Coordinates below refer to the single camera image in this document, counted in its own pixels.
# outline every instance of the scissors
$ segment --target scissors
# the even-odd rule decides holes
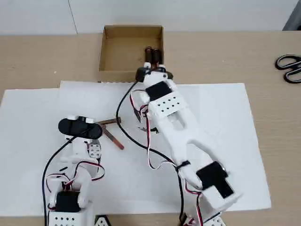
[[[280,62],[283,59],[292,59],[294,62],[286,64],[286,65],[281,65]],[[293,54],[286,54],[281,57],[279,57],[276,62],[275,62],[275,67],[278,70],[286,70],[286,69],[291,69],[287,73],[284,74],[283,78],[286,82],[288,83],[301,83],[301,79],[298,80],[293,80],[290,78],[291,75],[301,73],[301,56],[293,55]]]

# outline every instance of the table surface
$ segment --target table surface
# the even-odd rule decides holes
[[[5,89],[98,81],[101,34],[0,36],[0,98]],[[301,55],[301,32],[166,32],[165,63],[177,83],[244,82],[267,173],[272,208],[226,212],[229,226],[298,225],[301,220],[301,85],[283,81],[274,60]],[[176,225],[176,214],[112,215],[113,226]],[[41,226],[41,217],[0,218]]]

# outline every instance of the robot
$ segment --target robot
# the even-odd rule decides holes
[[[216,219],[221,222],[219,215],[242,196],[239,179],[224,168],[214,142],[198,125],[164,65],[152,69],[150,62],[145,62],[137,70],[136,80],[145,87],[139,96],[141,106],[147,106],[146,118],[163,135],[179,176],[195,189],[185,187],[190,194],[197,195],[197,208],[186,207],[187,225],[212,224]],[[212,163],[195,172],[187,158],[187,144],[208,154]]]
[[[150,132],[151,122],[153,130],[163,135],[178,174],[185,182],[185,190],[197,196],[196,208],[185,204],[187,219],[184,225],[223,226],[220,214],[242,196],[239,179],[224,168],[216,155],[214,142],[198,125],[173,82],[173,75],[163,64],[156,62],[155,65],[152,67],[150,60],[146,60],[144,67],[137,70],[136,81],[141,82],[145,89],[139,92],[141,107],[134,112],[143,122],[143,118],[140,118],[143,109],[148,123],[147,132]],[[88,132],[81,133],[87,128],[90,128]],[[59,130],[65,134],[66,140],[73,136],[78,138],[67,145],[71,154],[60,158],[65,164],[63,173],[50,176],[52,191],[48,207],[52,211],[48,216],[49,225],[94,225],[95,215],[88,189],[93,180],[104,176],[104,169],[100,165],[100,144],[97,142],[102,135],[102,128],[89,118],[68,117],[60,121]],[[212,162],[195,172],[187,157],[187,144],[194,144],[207,153]],[[194,191],[188,189],[187,185],[193,187]]]
[[[93,181],[104,177],[98,141],[103,130],[93,119],[82,116],[62,119],[58,128],[65,134],[66,141],[74,136],[77,138],[66,146],[60,157],[62,168],[59,173],[50,174],[46,178],[46,186],[51,192],[48,225],[92,226],[95,214],[89,187]]]

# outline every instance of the open cardboard box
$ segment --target open cardboard box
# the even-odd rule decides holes
[[[99,66],[101,81],[135,81],[138,67],[142,67],[144,64],[144,50],[147,46],[160,49],[162,62],[164,62],[162,26],[105,26]]]

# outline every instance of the white paper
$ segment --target white paper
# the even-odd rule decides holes
[[[62,116],[73,113],[94,117],[98,121],[113,118],[116,106],[130,85],[63,81],[59,95],[59,108],[62,110]],[[270,208],[269,188],[244,84],[180,85],[179,90],[199,120],[200,126],[216,141],[219,147],[218,156],[223,160],[226,169],[235,172],[241,179],[244,196],[229,210]],[[137,120],[133,115],[128,98],[120,110],[120,116],[123,126],[130,134],[135,139],[144,141],[145,144],[145,134],[137,129]],[[111,178],[106,178],[106,180],[110,180],[108,183],[116,185],[119,185],[120,182],[127,184],[127,180],[135,183],[135,186],[130,187],[129,190],[120,191],[119,194],[124,195],[121,195],[116,202],[124,203],[124,206],[127,207],[129,205],[126,203],[130,202],[135,213],[159,212],[162,206],[165,206],[162,212],[178,211],[180,197],[174,170],[169,166],[157,171],[150,170],[143,149],[120,134],[116,125],[109,126],[108,129],[121,140],[125,145],[125,150],[118,150],[111,141],[102,137],[103,155],[105,156],[106,150],[109,150],[110,153],[106,157],[111,158],[111,154],[114,153],[115,160],[112,162],[104,159],[103,163],[107,164],[108,171],[116,171],[115,168],[127,169],[126,167],[128,167],[128,170],[133,170],[134,176],[128,176],[126,171],[121,170],[114,172],[115,180]],[[160,135],[152,136],[152,147],[170,155],[168,147]],[[124,163],[123,156],[127,158],[129,165],[124,165],[127,163]],[[193,163],[199,163],[200,159],[206,158],[203,153],[196,151],[193,147],[190,149],[189,156]],[[155,162],[158,163],[156,156],[152,155],[151,159],[155,159]],[[110,192],[108,193],[106,190],[106,183],[107,181],[103,181],[101,187],[104,189],[101,188],[101,193],[104,193],[105,197],[110,197]],[[100,212],[106,211],[107,203],[102,204],[102,197],[97,197],[96,200],[96,209]],[[144,208],[147,205],[142,205],[142,202],[150,203],[147,208]],[[119,213],[116,207],[112,207],[111,211]],[[124,209],[122,213],[128,212],[131,211]]]
[[[57,129],[57,95],[58,89],[4,93],[0,108],[0,216],[42,215],[42,173],[51,154],[63,144]]]
[[[57,89],[5,92],[0,108],[0,216],[42,215],[42,171],[50,155],[64,142],[57,129],[59,120],[69,114],[97,120],[113,118],[129,86],[62,82],[59,104]],[[243,175],[245,195],[231,210],[269,208],[269,189],[244,85],[185,85],[180,91],[202,127],[223,147],[219,154],[226,167]],[[145,144],[145,134],[136,128],[128,98],[120,116],[128,132]],[[116,125],[108,125],[107,129],[125,149],[119,150],[106,136],[100,139],[106,176],[93,183],[95,212],[179,212],[174,169],[167,165],[149,169],[145,150],[129,142]],[[152,146],[169,155],[161,136],[152,136]],[[151,160],[157,165],[161,159],[152,154]]]

